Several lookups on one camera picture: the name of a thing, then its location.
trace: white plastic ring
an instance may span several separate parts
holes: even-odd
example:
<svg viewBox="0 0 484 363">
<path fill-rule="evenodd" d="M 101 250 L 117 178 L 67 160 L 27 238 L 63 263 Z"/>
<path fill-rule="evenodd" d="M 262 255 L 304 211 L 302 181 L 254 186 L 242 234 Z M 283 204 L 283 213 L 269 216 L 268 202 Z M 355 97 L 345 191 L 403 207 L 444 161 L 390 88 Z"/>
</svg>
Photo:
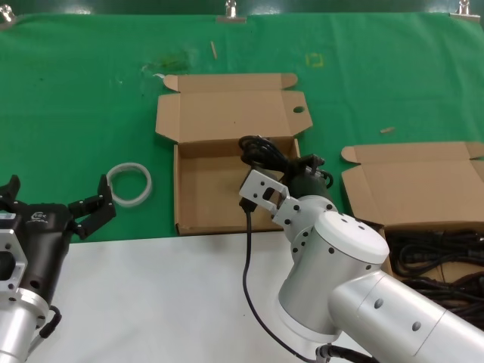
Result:
<svg viewBox="0 0 484 363">
<path fill-rule="evenodd" d="M 135 199 L 131 200 L 124 200 L 119 198 L 115 193 L 113 189 L 113 182 L 111 179 L 116 175 L 121 172 L 127 172 L 131 170 L 136 170 L 139 172 L 142 172 L 144 174 L 144 177 L 146 178 L 146 188 L 144 189 L 143 193 L 139 195 L 139 197 L 136 197 Z M 144 166 L 138 163 L 123 163 L 114 166 L 108 173 L 107 173 L 107 183 L 109 184 L 111 188 L 111 194 L 113 195 L 113 200 L 119 204 L 120 206 L 124 206 L 126 208 L 129 208 L 131 206 L 137 206 L 138 204 L 143 203 L 146 198 L 151 193 L 151 175 L 150 172 L 148 172 L 148 169 L 146 169 Z"/>
</svg>

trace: open cardboard box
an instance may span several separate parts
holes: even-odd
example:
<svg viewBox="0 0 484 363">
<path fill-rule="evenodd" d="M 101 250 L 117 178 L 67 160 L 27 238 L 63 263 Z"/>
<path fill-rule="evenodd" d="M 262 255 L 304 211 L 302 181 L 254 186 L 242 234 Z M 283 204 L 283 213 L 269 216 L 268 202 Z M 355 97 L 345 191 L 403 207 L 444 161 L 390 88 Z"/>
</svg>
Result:
<svg viewBox="0 0 484 363">
<path fill-rule="evenodd" d="M 166 76 L 177 91 L 158 100 L 156 132 L 176 141 L 175 223 L 179 234 L 246 231 L 239 207 L 249 166 L 240 161 L 238 139 L 261 135 L 281 152 L 299 156 L 294 135 L 312 126 L 302 92 L 283 91 L 295 74 Z M 254 231 L 281 230 L 266 210 L 253 214 Z"/>
<path fill-rule="evenodd" d="M 484 232 L 484 161 L 475 160 L 484 156 L 484 144 L 361 145 L 341 154 L 359 164 L 343 173 L 354 216 L 381 225 L 383 233 Z M 384 267 L 391 270 L 388 261 Z M 449 262 L 423 276 L 453 282 L 478 271 L 484 268 Z"/>
</svg>

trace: box lid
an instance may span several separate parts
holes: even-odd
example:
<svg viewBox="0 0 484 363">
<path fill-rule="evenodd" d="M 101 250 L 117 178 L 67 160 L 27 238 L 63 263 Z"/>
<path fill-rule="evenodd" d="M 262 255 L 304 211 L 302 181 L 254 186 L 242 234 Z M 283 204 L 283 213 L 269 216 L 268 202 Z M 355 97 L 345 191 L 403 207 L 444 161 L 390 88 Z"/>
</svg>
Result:
<svg viewBox="0 0 484 363">
<path fill-rule="evenodd" d="M 484 144 L 442 142 L 345 147 L 355 217 L 384 226 L 484 222 Z"/>
<path fill-rule="evenodd" d="M 158 99 L 158 134 L 179 143 L 244 135 L 294 136 L 312 126 L 293 73 L 165 76 L 176 94 Z"/>
</svg>

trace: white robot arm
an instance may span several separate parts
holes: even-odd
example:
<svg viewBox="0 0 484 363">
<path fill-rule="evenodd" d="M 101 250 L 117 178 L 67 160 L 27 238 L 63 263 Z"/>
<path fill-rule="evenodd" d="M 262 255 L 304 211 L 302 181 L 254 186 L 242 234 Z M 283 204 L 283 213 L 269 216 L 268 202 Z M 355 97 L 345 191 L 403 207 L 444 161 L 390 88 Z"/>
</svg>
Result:
<svg viewBox="0 0 484 363">
<path fill-rule="evenodd" d="M 279 203 L 268 197 L 281 194 Z M 484 333 L 381 271 L 389 254 L 372 228 L 337 212 L 322 196 L 299 199 L 287 186 L 252 169 L 243 200 L 267 209 L 284 228 L 294 266 L 278 295 L 283 322 L 296 334 L 332 343 L 345 331 L 379 363 L 478 363 Z M 334 355 L 331 345 L 316 361 Z"/>
</svg>

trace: green backdrop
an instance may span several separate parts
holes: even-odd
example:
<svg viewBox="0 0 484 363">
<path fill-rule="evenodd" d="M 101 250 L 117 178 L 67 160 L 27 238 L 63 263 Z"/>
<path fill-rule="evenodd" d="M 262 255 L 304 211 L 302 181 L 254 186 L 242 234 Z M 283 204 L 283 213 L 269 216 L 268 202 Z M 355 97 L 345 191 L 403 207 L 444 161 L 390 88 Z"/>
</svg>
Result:
<svg viewBox="0 0 484 363">
<path fill-rule="evenodd" d="M 0 184 L 16 173 L 20 200 L 69 203 L 112 166 L 141 163 L 150 198 L 89 240 L 173 236 L 173 147 L 154 132 L 168 90 L 154 74 L 293 72 L 314 122 L 301 151 L 327 160 L 349 212 L 345 145 L 484 141 L 483 56 L 479 24 L 445 14 L 28 16 L 0 32 Z M 134 197 L 143 178 L 115 188 Z"/>
</svg>

